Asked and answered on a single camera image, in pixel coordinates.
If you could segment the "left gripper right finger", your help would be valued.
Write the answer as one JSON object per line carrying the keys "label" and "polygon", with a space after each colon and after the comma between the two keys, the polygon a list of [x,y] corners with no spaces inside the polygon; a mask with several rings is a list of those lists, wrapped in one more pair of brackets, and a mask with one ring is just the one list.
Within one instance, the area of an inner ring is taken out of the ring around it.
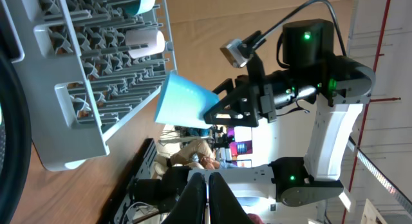
{"label": "left gripper right finger", "polygon": [[211,224],[253,224],[220,173],[209,176]]}

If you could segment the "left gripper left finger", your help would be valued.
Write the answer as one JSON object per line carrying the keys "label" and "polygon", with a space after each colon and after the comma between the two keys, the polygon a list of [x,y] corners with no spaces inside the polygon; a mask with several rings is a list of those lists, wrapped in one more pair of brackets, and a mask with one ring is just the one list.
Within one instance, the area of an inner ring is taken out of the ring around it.
{"label": "left gripper left finger", "polygon": [[162,224],[204,224],[206,191],[204,176],[194,173]]}

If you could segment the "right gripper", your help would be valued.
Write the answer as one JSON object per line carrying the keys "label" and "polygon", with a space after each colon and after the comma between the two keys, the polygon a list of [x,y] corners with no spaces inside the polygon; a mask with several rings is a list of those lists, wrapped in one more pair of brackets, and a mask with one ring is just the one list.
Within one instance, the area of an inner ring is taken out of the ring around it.
{"label": "right gripper", "polygon": [[204,114],[207,124],[257,127],[260,118],[273,122],[279,116],[278,109],[299,100],[313,104],[318,89],[290,70],[267,75],[263,61],[255,54],[247,63],[247,74],[236,78],[235,88],[233,80],[226,79],[212,92],[225,92],[226,96]]}

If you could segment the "light blue plastic cup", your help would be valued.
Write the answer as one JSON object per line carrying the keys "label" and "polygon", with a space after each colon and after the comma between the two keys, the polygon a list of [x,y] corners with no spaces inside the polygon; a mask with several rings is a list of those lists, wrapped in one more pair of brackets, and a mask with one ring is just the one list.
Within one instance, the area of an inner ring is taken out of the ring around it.
{"label": "light blue plastic cup", "polygon": [[210,128],[204,114],[219,102],[217,94],[179,76],[167,76],[156,107],[154,121],[174,126]]}

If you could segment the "pink plastic cup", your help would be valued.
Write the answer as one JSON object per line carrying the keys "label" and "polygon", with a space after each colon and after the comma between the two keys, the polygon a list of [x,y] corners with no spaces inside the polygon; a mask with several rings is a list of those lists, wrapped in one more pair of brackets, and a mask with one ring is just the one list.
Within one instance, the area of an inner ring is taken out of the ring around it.
{"label": "pink plastic cup", "polygon": [[160,30],[128,30],[125,35],[126,45],[139,48],[129,50],[133,59],[162,53],[165,50],[165,37]]}

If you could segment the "light blue bowl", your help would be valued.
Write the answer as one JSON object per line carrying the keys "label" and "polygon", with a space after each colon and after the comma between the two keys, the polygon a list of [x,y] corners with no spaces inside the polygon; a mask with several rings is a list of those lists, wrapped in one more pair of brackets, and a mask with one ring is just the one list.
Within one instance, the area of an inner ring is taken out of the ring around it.
{"label": "light blue bowl", "polygon": [[136,0],[130,1],[123,6],[128,15],[139,15],[150,11],[155,5],[156,0]]}

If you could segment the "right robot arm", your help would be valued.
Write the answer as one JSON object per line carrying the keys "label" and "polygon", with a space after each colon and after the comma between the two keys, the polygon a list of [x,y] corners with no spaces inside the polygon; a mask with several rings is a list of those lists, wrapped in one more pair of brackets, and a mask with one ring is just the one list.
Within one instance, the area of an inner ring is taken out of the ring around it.
{"label": "right robot arm", "polygon": [[333,52],[336,22],[324,19],[283,25],[277,42],[280,69],[266,74],[257,49],[261,32],[221,47],[226,59],[247,73],[227,79],[215,94],[225,97],[204,114],[208,124],[256,127],[259,118],[276,120],[277,110],[300,100],[317,106],[308,150],[303,157],[270,163],[276,201],[289,207],[341,195],[341,162],[351,129],[375,85],[374,71]]}

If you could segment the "grey plastic dishwasher rack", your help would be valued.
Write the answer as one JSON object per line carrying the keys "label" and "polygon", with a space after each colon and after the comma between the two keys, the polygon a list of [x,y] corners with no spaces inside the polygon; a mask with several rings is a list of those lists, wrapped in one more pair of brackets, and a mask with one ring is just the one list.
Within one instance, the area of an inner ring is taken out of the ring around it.
{"label": "grey plastic dishwasher rack", "polygon": [[[136,0],[1,0],[1,35],[23,87],[32,142],[49,171],[106,156],[108,140],[176,72],[166,0],[143,14]],[[133,59],[128,30],[160,30],[162,53]]]}

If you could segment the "seated person in background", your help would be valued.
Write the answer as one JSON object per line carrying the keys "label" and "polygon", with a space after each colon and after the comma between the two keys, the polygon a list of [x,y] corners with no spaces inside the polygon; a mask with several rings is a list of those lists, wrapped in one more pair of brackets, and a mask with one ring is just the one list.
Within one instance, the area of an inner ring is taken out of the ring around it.
{"label": "seated person in background", "polygon": [[154,159],[153,167],[158,175],[163,176],[169,168],[178,164],[193,169],[238,168],[233,163],[228,163],[224,160],[217,161],[209,144],[203,139],[193,140],[170,157],[157,155]]}

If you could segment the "round black serving tray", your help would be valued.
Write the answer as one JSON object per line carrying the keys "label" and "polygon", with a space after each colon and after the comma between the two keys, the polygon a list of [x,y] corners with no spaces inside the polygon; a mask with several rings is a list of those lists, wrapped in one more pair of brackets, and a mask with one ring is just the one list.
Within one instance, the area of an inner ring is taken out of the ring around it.
{"label": "round black serving tray", "polygon": [[31,156],[30,113],[23,87],[12,65],[11,51],[1,37],[1,223],[11,222],[21,199]]}

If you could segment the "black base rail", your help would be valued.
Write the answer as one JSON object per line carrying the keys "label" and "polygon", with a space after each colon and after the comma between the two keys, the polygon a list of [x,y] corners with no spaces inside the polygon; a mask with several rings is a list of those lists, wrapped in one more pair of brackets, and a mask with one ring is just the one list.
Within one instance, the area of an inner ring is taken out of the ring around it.
{"label": "black base rail", "polygon": [[157,155],[156,143],[147,138],[126,165],[104,205],[98,224],[140,223],[156,214],[170,212],[186,186],[186,171],[173,169],[162,178],[151,176]]}

